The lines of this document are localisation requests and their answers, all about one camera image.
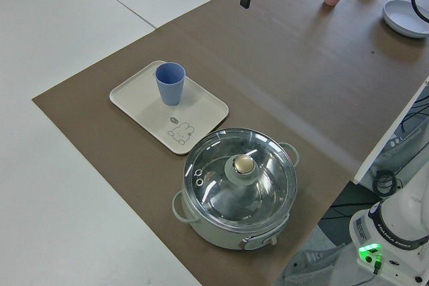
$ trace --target cable connector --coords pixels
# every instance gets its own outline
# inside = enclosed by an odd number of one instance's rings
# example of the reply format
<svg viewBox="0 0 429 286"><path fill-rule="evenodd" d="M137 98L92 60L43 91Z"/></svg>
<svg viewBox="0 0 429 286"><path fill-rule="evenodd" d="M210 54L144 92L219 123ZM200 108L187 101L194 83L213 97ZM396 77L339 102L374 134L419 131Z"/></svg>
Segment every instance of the cable connector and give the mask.
<svg viewBox="0 0 429 286"><path fill-rule="evenodd" d="M377 259L375 260L374 264L374 275L378 274L378 271L381 268L381 254L377 254Z"/></svg>

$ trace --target pot handle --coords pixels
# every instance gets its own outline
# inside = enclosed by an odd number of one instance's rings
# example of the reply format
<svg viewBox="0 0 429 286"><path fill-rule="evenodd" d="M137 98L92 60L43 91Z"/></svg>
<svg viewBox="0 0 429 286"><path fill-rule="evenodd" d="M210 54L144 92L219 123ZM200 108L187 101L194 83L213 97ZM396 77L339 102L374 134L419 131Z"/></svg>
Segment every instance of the pot handle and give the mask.
<svg viewBox="0 0 429 286"><path fill-rule="evenodd" d="M294 167L296 167L298 165L298 163L300 162L300 154L295 149L295 147L292 144L284 143L284 142L279 143L279 145L283 148L289 149L290 151L294 152L295 159L296 159L295 163L294 163Z"/></svg>
<svg viewBox="0 0 429 286"><path fill-rule="evenodd" d="M179 215L179 213L177 212L177 210L176 210L176 200L177 200L177 198L179 198L179 197L182 197L182 193L183 193L183 190L180 190L174 197L173 197L173 201L172 201L172 209L173 209L173 214L175 215L175 217L177 218L177 219L179 219L181 222L184 222L185 224L189 224L189 223L191 223L191 222L196 222L196 221L198 221L198 219L195 219L195 218L193 218L193 219L186 219L186 218L183 218L181 215Z"/></svg>

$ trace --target blue cup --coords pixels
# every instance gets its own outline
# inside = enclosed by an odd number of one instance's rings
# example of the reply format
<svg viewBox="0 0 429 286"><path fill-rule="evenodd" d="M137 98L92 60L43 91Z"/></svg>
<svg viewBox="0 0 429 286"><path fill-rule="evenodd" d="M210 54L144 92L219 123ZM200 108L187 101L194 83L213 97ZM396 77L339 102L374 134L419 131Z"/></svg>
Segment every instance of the blue cup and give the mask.
<svg viewBox="0 0 429 286"><path fill-rule="evenodd" d="M185 75L185 69L177 63L165 63L158 66L155 78L162 102L165 105L179 104L182 99Z"/></svg>

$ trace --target black band on robot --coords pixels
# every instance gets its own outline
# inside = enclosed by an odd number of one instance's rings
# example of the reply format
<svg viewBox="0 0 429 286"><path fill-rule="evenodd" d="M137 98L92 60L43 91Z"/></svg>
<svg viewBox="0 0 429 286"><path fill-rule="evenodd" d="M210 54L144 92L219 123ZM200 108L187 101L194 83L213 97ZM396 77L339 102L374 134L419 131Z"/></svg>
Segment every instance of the black band on robot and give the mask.
<svg viewBox="0 0 429 286"><path fill-rule="evenodd" d="M404 249L405 251L413 251L418 247L426 244L429 240L429 236L423 237L419 240L405 240L396 236L384 223L383 218L381 217L381 202L378 207L371 212L368 212L368 217L370 217L375 225L375 228L380 233L380 235L386 239L389 243L398 247L399 249Z"/></svg>

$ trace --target brown tabletop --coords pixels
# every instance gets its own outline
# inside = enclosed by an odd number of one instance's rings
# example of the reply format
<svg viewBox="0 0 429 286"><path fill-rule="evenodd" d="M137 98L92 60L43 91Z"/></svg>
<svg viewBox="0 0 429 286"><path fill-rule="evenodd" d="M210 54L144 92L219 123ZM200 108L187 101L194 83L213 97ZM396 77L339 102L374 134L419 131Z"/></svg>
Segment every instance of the brown tabletop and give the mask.
<svg viewBox="0 0 429 286"><path fill-rule="evenodd" d="M269 285L428 76L427 41L390 29L387 1L252 0L245 10L213 0L34 102L203 285ZM277 245L228 251L174 218L186 156L109 101L155 60L181 63L228 104L220 128L255 129L300 152L298 195Z"/></svg>

